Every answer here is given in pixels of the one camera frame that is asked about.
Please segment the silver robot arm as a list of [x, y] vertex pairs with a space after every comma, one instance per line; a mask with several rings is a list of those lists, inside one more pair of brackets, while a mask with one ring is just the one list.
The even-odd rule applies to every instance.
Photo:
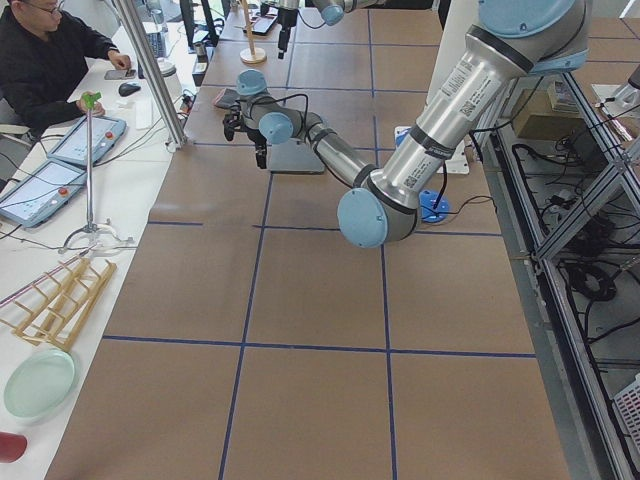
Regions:
[[254, 69], [237, 77], [225, 137], [246, 133], [260, 164], [267, 146], [304, 142], [350, 187], [337, 209], [343, 236], [362, 248], [402, 240], [418, 224], [420, 191], [509, 82], [584, 64], [591, 10], [589, 1], [479, 2], [464, 53], [382, 168], [366, 163], [317, 114], [279, 105]]
[[[312, 6], [320, 13], [328, 26], [339, 23], [347, 13], [371, 6], [383, 6], [383, 0], [318, 0]], [[278, 37], [278, 58], [282, 60], [288, 50], [292, 29], [300, 16], [301, 2], [298, 0], [279, 0], [274, 3], [277, 9], [277, 24], [281, 27]]]

